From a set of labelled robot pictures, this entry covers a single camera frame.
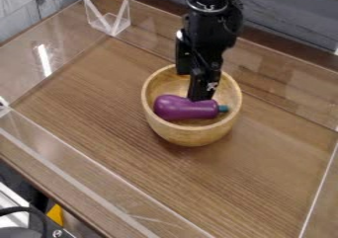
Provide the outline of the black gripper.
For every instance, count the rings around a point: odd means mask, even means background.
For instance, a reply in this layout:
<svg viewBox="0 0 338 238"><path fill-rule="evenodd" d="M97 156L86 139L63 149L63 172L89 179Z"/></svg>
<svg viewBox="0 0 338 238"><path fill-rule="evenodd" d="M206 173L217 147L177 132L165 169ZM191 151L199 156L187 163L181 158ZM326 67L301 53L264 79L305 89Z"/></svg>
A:
<svg viewBox="0 0 338 238"><path fill-rule="evenodd" d="M244 13L235 6L219 14L205 15L190 11L185 16L185 26L175 33L175 69L178 75L190 75L190 101L213 99L221 71L199 66L223 63L222 54L234 46L242 28Z"/></svg>

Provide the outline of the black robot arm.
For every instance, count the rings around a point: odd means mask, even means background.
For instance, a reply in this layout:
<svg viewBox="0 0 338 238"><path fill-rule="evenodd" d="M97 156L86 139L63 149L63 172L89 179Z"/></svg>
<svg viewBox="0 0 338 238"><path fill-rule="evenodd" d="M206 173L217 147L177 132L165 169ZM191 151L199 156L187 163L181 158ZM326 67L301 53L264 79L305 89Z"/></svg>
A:
<svg viewBox="0 0 338 238"><path fill-rule="evenodd" d="M223 52L244 29L241 0L186 0L189 12L175 34L175 69L190 77L190 101L211 100L221 82Z"/></svg>

